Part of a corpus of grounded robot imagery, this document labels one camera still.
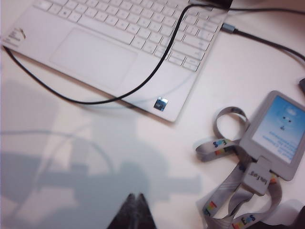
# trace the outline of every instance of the black object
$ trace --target black object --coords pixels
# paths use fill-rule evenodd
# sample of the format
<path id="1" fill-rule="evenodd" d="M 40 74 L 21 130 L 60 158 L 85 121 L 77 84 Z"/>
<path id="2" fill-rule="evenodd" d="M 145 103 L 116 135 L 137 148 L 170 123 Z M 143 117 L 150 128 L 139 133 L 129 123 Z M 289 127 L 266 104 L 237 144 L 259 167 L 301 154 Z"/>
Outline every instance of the black object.
<path id="1" fill-rule="evenodd" d="M 279 225 L 268 225 L 263 222 L 257 222 L 252 226 L 248 227 L 248 229 L 303 229 L 305 228 L 305 206 L 301 209 L 294 223 L 290 226 L 286 226 L 283 224 Z"/>
<path id="2" fill-rule="evenodd" d="M 300 85 L 300 88 L 301 90 L 304 92 L 305 94 L 305 78 L 302 79 L 300 82 L 299 82 L 299 85 Z"/>
<path id="3" fill-rule="evenodd" d="M 157 229 L 143 194 L 129 194 L 107 229 Z"/>
<path id="4" fill-rule="evenodd" d="M 229 9 L 231 7 L 232 1 L 233 0 L 210 0 L 212 3 L 219 4 L 226 9 Z"/>

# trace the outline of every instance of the laptop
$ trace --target laptop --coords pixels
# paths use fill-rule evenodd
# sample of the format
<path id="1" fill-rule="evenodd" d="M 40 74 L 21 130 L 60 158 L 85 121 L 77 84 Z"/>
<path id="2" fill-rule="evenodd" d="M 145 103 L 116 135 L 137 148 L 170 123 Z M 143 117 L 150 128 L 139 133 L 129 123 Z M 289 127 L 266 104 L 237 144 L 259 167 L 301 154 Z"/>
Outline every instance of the laptop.
<path id="1" fill-rule="evenodd" d="M 120 96 L 151 74 L 188 4 L 186 0 L 34 0 L 1 42 Z M 189 9 L 160 69 L 123 100 L 174 122 L 226 14 L 215 8 Z"/>

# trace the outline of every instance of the keyboard key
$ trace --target keyboard key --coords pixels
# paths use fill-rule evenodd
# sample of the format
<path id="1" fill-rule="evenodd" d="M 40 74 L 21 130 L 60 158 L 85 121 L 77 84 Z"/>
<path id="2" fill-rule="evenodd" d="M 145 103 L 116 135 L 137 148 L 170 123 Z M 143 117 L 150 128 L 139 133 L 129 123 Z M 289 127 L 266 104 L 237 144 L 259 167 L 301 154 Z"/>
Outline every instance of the keyboard key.
<path id="1" fill-rule="evenodd" d="M 200 62 L 199 62 L 198 60 L 195 60 L 195 59 L 193 59 L 193 58 L 191 58 L 191 57 L 186 58 L 185 62 L 186 62 L 186 63 L 190 63 L 190 64 L 192 64 L 192 65 L 195 65 L 195 66 L 197 66 L 197 67 L 198 67 L 199 64 L 200 64 Z"/>
<path id="2" fill-rule="evenodd" d="M 206 13 L 202 13 L 202 12 L 199 13 L 198 17 L 201 18 L 201 19 L 204 19 L 204 20 L 208 19 L 208 15 L 206 15 Z"/>
<path id="3" fill-rule="evenodd" d="M 171 16 L 173 15 L 173 13 L 175 13 L 175 10 L 172 9 L 172 8 L 169 8 L 169 7 L 165 6 L 164 9 L 163 9 L 163 11 L 162 11 L 162 13 L 163 13 L 164 15 L 166 15 L 166 16 L 170 16 L 170 17 L 171 17 Z"/>
<path id="4" fill-rule="evenodd" d="M 101 2 L 101 1 L 96 6 L 96 8 L 98 10 L 102 10 L 102 11 L 106 11 L 107 7 L 108 7 L 108 5 L 106 3 L 104 3 L 104 2 Z"/>
<path id="5" fill-rule="evenodd" d="M 160 34 L 169 37 L 172 34 L 173 29 L 168 26 L 162 26 L 162 29 L 160 30 Z"/>
<path id="6" fill-rule="evenodd" d="M 182 61 L 184 61 L 184 59 L 185 59 L 185 55 L 178 53 L 178 52 L 172 52 L 171 56 L 174 58 L 177 58 L 179 60 L 182 60 Z"/>
<path id="7" fill-rule="evenodd" d="M 182 60 L 179 60 L 179 59 L 177 59 L 177 58 L 174 58 L 174 57 L 172 57 L 172 56 L 170 56 L 170 58 L 168 58 L 168 60 L 170 61 L 170 62 L 172 62 L 172 63 L 174 63 L 174 64 L 177 64 L 177 65 L 182 65 Z"/>
<path id="8" fill-rule="evenodd" d="M 126 19 L 128 17 L 128 15 L 129 15 L 129 12 L 124 11 L 124 10 L 119 10 L 119 12 L 116 14 L 116 16 L 121 19 Z"/>
<path id="9" fill-rule="evenodd" d="M 171 8 L 176 8 L 176 7 L 178 6 L 177 3 L 172 2 L 172 1 L 168 1 L 168 2 L 167 2 L 167 5 L 168 5 L 169 7 L 171 7 Z"/>
<path id="10" fill-rule="evenodd" d="M 108 14 L 106 14 L 105 12 L 98 11 L 98 13 L 95 15 L 94 18 L 99 20 L 99 21 L 105 21 L 107 16 L 108 16 Z"/>
<path id="11" fill-rule="evenodd" d="M 131 32 L 132 34 L 137 34 L 137 32 L 139 31 L 140 27 L 134 24 L 129 24 L 127 31 Z"/>
<path id="12" fill-rule="evenodd" d="M 48 11 L 53 14 L 58 14 L 59 11 L 61 11 L 61 8 L 62 8 L 61 6 L 53 4 Z"/>
<path id="13" fill-rule="evenodd" d="M 67 3 L 68 0 L 50 0 L 51 2 L 58 4 L 58 5 L 65 5 Z"/>
<path id="14" fill-rule="evenodd" d="M 142 15 L 143 17 L 146 17 L 146 18 L 150 19 L 150 18 L 152 17 L 152 15 L 153 15 L 153 12 L 152 12 L 151 10 L 144 9 L 144 10 L 142 11 L 141 15 Z"/>
<path id="15" fill-rule="evenodd" d="M 176 22 L 175 19 L 170 18 L 170 17 L 165 17 L 164 20 L 163 20 L 163 23 L 165 25 L 170 26 L 170 27 L 172 27 L 175 24 L 175 22 Z"/>
<path id="16" fill-rule="evenodd" d="M 195 36 L 195 35 L 197 34 L 197 32 L 198 32 L 198 29 L 197 29 L 197 27 L 195 27 L 195 26 L 189 25 L 189 26 L 186 28 L 185 31 L 186 31 L 187 33 L 189 33 L 189 34 Z"/>
<path id="17" fill-rule="evenodd" d="M 82 16 L 79 19 L 78 23 L 82 26 L 85 26 L 89 29 L 100 32 L 106 36 L 109 36 L 111 38 L 114 38 L 114 39 L 121 41 L 123 43 L 126 43 L 126 44 L 130 44 L 134 38 L 134 36 L 130 33 L 119 30 L 113 26 L 109 26 L 107 24 L 100 23 L 97 20 L 91 19 L 86 16 Z"/>
<path id="18" fill-rule="evenodd" d="M 62 8 L 62 10 L 58 13 L 58 15 L 62 18 L 68 18 L 70 13 L 71 13 L 71 10 L 69 10 L 67 8 Z"/>
<path id="19" fill-rule="evenodd" d="M 145 38 L 145 39 L 147 39 L 150 34 L 151 34 L 151 31 L 148 29 L 144 29 L 144 28 L 140 28 L 140 31 L 138 33 L 138 35 L 140 37 Z"/>
<path id="20" fill-rule="evenodd" d="M 178 31 L 177 34 L 176 34 L 176 36 L 175 36 L 175 40 L 177 40 L 177 41 L 182 41 L 183 36 L 184 36 L 184 33 L 181 32 L 181 31 Z"/>
<path id="21" fill-rule="evenodd" d="M 114 6 L 109 6 L 106 10 L 106 12 L 111 15 L 115 15 L 118 11 L 119 11 L 119 8 L 114 7 Z"/>
<path id="22" fill-rule="evenodd" d="M 69 0 L 67 2 L 67 4 L 65 5 L 65 7 L 67 7 L 70 10 L 73 10 L 73 9 L 75 9 L 75 7 L 77 7 L 77 4 L 78 4 L 77 2 L 75 2 L 73 0 Z"/>
<path id="23" fill-rule="evenodd" d="M 156 2 L 165 5 L 167 3 L 167 0 L 157 0 Z"/>
<path id="24" fill-rule="evenodd" d="M 97 14 L 97 10 L 93 8 L 88 8 L 85 12 L 85 15 L 91 18 L 94 18 L 94 16 Z"/>
<path id="25" fill-rule="evenodd" d="M 197 16 L 197 15 L 199 14 L 199 11 L 198 11 L 198 9 L 196 9 L 196 8 L 190 8 L 190 9 L 187 11 L 187 14 L 188 14 L 188 15 Z"/>
<path id="26" fill-rule="evenodd" d="M 150 8 L 153 5 L 153 1 L 150 0 L 142 0 L 141 2 L 141 6 L 145 7 L 145 8 Z"/>
<path id="27" fill-rule="evenodd" d="M 116 17 L 113 17 L 113 16 L 108 16 L 107 19 L 106 19 L 106 23 L 108 25 L 115 25 L 117 22 L 118 22 L 119 19 L 117 19 Z"/>
<path id="28" fill-rule="evenodd" d="M 210 21 L 205 21 L 205 20 L 199 20 L 196 24 L 200 29 L 208 30 L 211 32 L 216 32 L 218 25 L 210 22 Z"/>
<path id="29" fill-rule="evenodd" d="M 118 23 L 116 23 L 116 27 L 118 27 L 119 29 L 121 29 L 121 30 L 125 30 L 126 28 L 127 28 L 127 26 L 129 25 L 129 23 L 128 22 L 125 22 L 125 21 L 123 21 L 123 20 L 119 20 L 118 21 Z"/>
<path id="30" fill-rule="evenodd" d="M 180 11 L 183 11 L 184 8 L 187 7 L 187 5 L 188 5 L 188 4 L 185 3 L 185 2 L 181 2 L 181 3 L 179 3 L 177 9 L 180 10 Z"/>
<path id="31" fill-rule="evenodd" d="M 153 54 L 154 50 L 156 49 L 157 45 L 152 42 L 146 42 L 146 44 L 143 47 L 143 50 L 145 52 L 148 52 L 150 54 Z"/>
<path id="32" fill-rule="evenodd" d="M 88 1 L 86 2 L 86 4 L 87 4 L 89 7 L 92 7 L 92 8 L 96 7 L 97 3 L 99 3 L 98 0 L 88 0 Z"/>
<path id="33" fill-rule="evenodd" d="M 145 40 L 139 37 L 135 37 L 132 41 L 132 46 L 138 49 L 142 49 L 143 45 L 145 44 Z"/>
<path id="34" fill-rule="evenodd" d="M 151 21 L 146 18 L 140 18 L 138 21 L 138 25 L 145 27 L 145 28 L 147 28 L 150 23 L 151 23 Z"/>
<path id="35" fill-rule="evenodd" d="M 161 24 L 156 23 L 154 21 L 151 22 L 151 24 L 149 25 L 149 29 L 154 31 L 154 32 L 158 32 L 161 28 Z"/>
<path id="36" fill-rule="evenodd" d="M 173 50 L 185 53 L 186 55 L 191 56 L 197 60 L 202 60 L 204 56 L 203 50 L 191 47 L 190 45 L 181 42 L 175 42 L 175 44 L 173 44 Z"/>
<path id="37" fill-rule="evenodd" d="M 180 18 L 182 11 L 178 11 L 176 10 L 176 12 L 173 14 L 173 18 L 175 18 L 176 20 L 178 20 Z"/>
<path id="38" fill-rule="evenodd" d="M 183 64 L 183 67 L 184 67 L 184 68 L 187 68 L 187 69 L 189 69 L 189 70 L 191 70 L 191 71 L 193 71 L 193 72 L 197 71 L 197 69 L 198 69 L 198 66 L 192 65 L 192 64 L 187 63 L 187 62 L 185 62 L 185 63 Z"/>
<path id="39" fill-rule="evenodd" d="M 209 47 L 209 42 L 195 38 L 190 35 L 186 35 L 183 42 L 204 51 Z"/>
<path id="40" fill-rule="evenodd" d="M 168 43 L 170 42 L 171 38 L 169 37 L 163 37 L 160 45 L 164 46 L 164 47 L 167 47 L 168 46 Z"/>
<path id="41" fill-rule="evenodd" d="M 127 17 L 127 21 L 136 24 L 140 17 L 138 15 L 135 15 L 133 13 L 130 13 L 129 16 Z"/>
<path id="42" fill-rule="evenodd" d="M 210 42 L 214 36 L 214 33 L 206 31 L 206 30 L 200 30 L 197 37 L 199 39 L 205 39 L 206 41 Z"/>
<path id="43" fill-rule="evenodd" d="M 68 17 L 68 20 L 70 20 L 72 22 L 77 22 L 80 18 L 81 18 L 81 14 L 72 11 L 70 16 Z"/>
<path id="44" fill-rule="evenodd" d="M 110 0 L 110 4 L 113 6 L 119 6 L 122 3 L 122 0 Z"/>
<path id="45" fill-rule="evenodd" d="M 83 14 L 85 13 L 85 11 L 87 10 L 87 6 L 85 5 L 82 5 L 82 4 L 78 4 L 77 7 L 75 8 L 75 11 L 80 13 L 80 14 Z"/>
<path id="46" fill-rule="evenodd" d="M 197 21 L 197 18 L 195 16 L 186 16 L 185 17 L 185 22 L 190 25 L 195 25 L 196 21 Z"/>
<path id="47" fill-rule="evenodd" d="M 121 4 L 121 8 L 124 10 L 130 10 L 130 8 L 132 7 L 132 4 L 130 2 L 127 1 L 123 1 Z"/>
<path id="48" fill-rule="evenodd" d="M 155 43 L 159 43 L 161 38 L 162 38 L 162 36 L 160 34 L 152 32 L 149 37 L 149 40 L 152 42 L 155 42 Z"/>
<path id="49" fill-rule="evenodd" d="M 162 22 L 164 19 L 164 16 L 162 14 L 159 13 L 154 13 L 152 16 L 152 19 L 156 22 Z"/>
<path id="50" fill-rule="evenodd" d="M 34 6 L 47 11 L 51 7 L 52 3 L 45 0 L 37 0 L 34 2 Z"/>
<path id="51" fill-rule="evenodd" d="M 161 12 L 163 10 L 164 6 L 155 2 L 153 5 L 152 5 L 152 10 L 155 11 L 155 12 Z"/>
<path id="52" fill-rule="evenodd" d="M 135 3 L 135 4 L 140 4 L 142 0 L 131 0 L 131 2 Z"/>
<path id="53" fill-rule="evenodd" d="M 184 31 L 185 29 L 186 29 L 186 26 L 187 26 L 187 24 L 185 23 L 185 22 L 181 22 L 181 24 L 180 24 L 180 26 L 179 26 L 179 29 L 178 30 L 180 30 L 180 31 Z"/>
<path id="54" fill-rule="evenodd" d="M 137 5 L 133 5 L 132 8 L 130 9 L 130 11 L 132 13 L 135 13 L 137 15 L 140 15 L 140 13 L 142 12 L 143 8 L 141 6 L 137 6 Z"/>

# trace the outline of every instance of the touchpad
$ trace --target touchpad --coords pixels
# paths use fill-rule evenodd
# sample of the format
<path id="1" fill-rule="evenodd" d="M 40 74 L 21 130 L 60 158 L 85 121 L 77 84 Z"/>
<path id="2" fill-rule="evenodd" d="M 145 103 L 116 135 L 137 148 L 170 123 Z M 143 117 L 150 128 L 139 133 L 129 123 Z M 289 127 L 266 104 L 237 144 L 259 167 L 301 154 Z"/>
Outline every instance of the touchpad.
<path id="1" fill-rule="evenodd" d="M 50 61 L 66 68 L 81 81 L 116 89 L 137 53 L 74 29 L 51 56 Z"/>

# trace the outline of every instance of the white desk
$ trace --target white desk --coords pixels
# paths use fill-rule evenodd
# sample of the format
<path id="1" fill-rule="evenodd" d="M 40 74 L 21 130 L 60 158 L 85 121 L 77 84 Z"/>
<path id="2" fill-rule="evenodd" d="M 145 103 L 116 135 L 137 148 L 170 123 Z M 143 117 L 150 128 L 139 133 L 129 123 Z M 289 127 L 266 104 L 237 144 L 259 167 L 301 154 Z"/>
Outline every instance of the white desk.
<path id="1" fill-rule="evenodd" d="M 1 32 L 31 4 L 1 1 Z M 235 7 L 289 7 L 303 0 L 236 0 Z M 286 13 L 230 13 L 242 31 L 305 54 L 305 17 Z M 80 99 L 101 93 L 17 55 L 46 84 Z M 301 104 L 297 86 L 304 63 L 243 37 L 220 33 L 178 120 L 168 123 L 124 102 L 82 107 L 47 92 L 1 49 L 2 228 L 106 228 L 122 202 L 144 193 L 160 229 L 201 229 L 200 206 L 237 163 L 235 156 L 201 163 L 194 149 L 213 137 L 212 123 L 226 106 L 251 118 L 271 90 Z M 220 121 L 228 137 L 238 126 Z M 283 199 L 273 223 L 290 224 L 305 205 L 305 158 L 294 179 L 282 180 Z M 264 208 L 269 197 L 241 209 Z"/>

